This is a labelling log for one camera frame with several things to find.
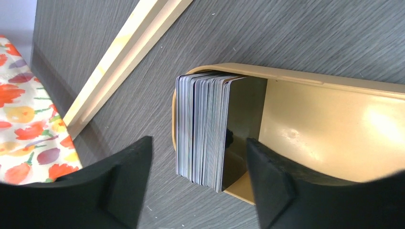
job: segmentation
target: gray wood grain surface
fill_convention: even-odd
[[[38,0],[32,68],[62,114],[135,2]],[[405,83],[403,18],[395,0],[194,0],[75,140],[81,161],[154,136],[140,229],[258,228],[253,206],[175,175],[175,77],[240,62]]]

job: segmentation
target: tan box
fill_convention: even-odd
[[[277,153],[356,182],[405,169],[405,85],[239,63],[201,66],[188,74],[210,70],[267,79],[259,141]],[[225,193],[254,204],[247,172]]]

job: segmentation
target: white wall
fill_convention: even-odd
[[[37,0],[0,0],[0,34],[5,35],[31,65]]]

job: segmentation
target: floral cloth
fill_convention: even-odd
[[[0,182],[52,182],[82,168],[48,93],[0,36]]]

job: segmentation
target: stack of cards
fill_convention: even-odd
[[[177,77],[177,174],[223,190],[227,128],[235,135],[228,150],[244,172],[244,140],[258,137],[265,92],[266,80],[256,77],[214,71]]]

